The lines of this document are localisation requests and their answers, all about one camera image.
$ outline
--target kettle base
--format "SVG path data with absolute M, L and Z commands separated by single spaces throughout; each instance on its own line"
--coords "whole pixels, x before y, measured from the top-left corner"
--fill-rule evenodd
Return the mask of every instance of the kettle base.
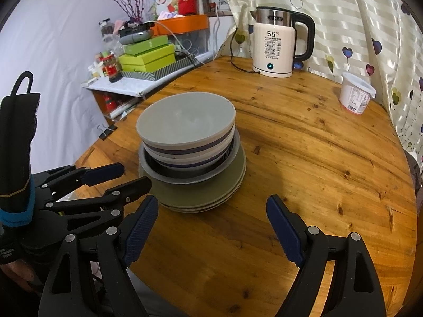
M 268 77 L 277 77 L 277 78 L 287 78 L 287 77 L 291 77 L 292 76 L 292 71 L 290 73 L 273 73 L 270 71 L 266 71 L 266 70 L 260 70 L 258 68 L 256 68 L 255 66 L 253 66 L 252 68 L 254 71 L 259 71 L 261 75 L 265 75 Z

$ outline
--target orange tray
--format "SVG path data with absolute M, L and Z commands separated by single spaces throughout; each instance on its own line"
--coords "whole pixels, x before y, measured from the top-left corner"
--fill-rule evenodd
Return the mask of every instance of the orange tray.
M 187 15 L 183 18 L 166 19 L 160 20 L 159 22 L 169 27 L 169 29 L 175 34 L 197 31 L 209 27 L 209 19 L 206 14 Z M 155 36 L 171 34 L 167 29 L 159 24 L 156 24 L 152 30 L 154 30 Z

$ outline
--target blue band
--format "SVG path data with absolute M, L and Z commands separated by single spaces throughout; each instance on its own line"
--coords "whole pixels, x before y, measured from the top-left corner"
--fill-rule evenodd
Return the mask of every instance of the blue band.
M 35 185 L 32 175 L 30 177 L 29 185 L 30 194 L 27 210 L 20 213 L 10 213 L 0 209 L 0 222 L 2 222 L 3 225 L 16 228 L 18 226 L 28 225 L 32 221 L 32 213 L 34 212 L 35 205 Z

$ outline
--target person's skin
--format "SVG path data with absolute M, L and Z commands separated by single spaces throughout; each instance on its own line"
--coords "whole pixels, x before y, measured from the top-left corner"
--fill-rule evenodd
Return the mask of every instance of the person's skin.
M 33 291 L 28 284 L 28 282 L 34 280 L 34 273 L 29 264 L 23 260 L 16 260 L 8 264 L 0 264 L 0 269 L 23 290 L 27 292 Z

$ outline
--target electric kettle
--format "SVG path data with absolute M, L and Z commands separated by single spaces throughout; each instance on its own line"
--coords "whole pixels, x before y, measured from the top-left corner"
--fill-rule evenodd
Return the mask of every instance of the electric kettle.
M 311 57 L 315 26 L 310 16 L 282 8 L 257 7 L 255 20 L 252 59 L 254 71 L 271 77 L 290 77 L 293 61 L 305 61 Z M 295 56 L 295 23 L 304 24 L 308 29 L 307 48 L 299 56 Z

